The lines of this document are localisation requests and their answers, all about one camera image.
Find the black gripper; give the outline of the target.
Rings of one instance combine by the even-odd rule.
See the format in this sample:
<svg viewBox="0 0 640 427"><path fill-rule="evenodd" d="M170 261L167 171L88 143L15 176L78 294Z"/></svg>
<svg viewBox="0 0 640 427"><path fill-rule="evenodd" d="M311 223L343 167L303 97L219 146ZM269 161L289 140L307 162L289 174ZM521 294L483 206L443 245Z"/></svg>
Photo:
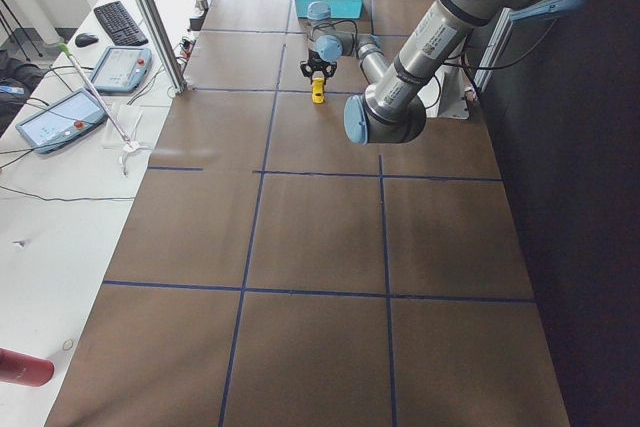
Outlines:
<svg viewBox="0 0 640 427"><path fill-rule="evenodd" d="M321 59L318 52L309 49L307 66L309 72L322 72L325 68L325 61Z"/></svg>

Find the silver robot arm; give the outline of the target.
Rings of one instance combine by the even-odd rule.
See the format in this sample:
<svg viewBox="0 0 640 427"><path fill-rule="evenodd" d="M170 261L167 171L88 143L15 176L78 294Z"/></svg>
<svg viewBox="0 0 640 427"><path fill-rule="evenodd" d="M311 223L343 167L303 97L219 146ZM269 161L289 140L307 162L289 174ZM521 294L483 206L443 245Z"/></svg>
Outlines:
<svg viewBox="0 0 640 427"><path fill-rule="evenodd" d="M306 12L309 58L306 77L322 71L334 74L342 56L359 59L369 84L361 95L347 99L344 129L355 144L406 143L426 124L419 91L475 28L487 25L502 9L553 19L583 5L585 0L434 0L394 60L388 61L370 34L336 28L333 9L314 1Z"/></svg>

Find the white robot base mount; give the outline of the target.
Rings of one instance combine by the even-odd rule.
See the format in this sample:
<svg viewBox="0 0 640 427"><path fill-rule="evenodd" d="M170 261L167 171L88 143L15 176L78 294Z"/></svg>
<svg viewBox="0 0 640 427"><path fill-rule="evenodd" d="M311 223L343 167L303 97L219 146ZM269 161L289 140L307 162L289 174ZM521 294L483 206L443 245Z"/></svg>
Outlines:
<svg viewBox="0 0 640 427"><path fill-rule="evenodd" d="M466 77L461 68L442 66L435 74L438 81L428 84L425 101L428 118L466 120L470 117L467 104Z"/></svg>

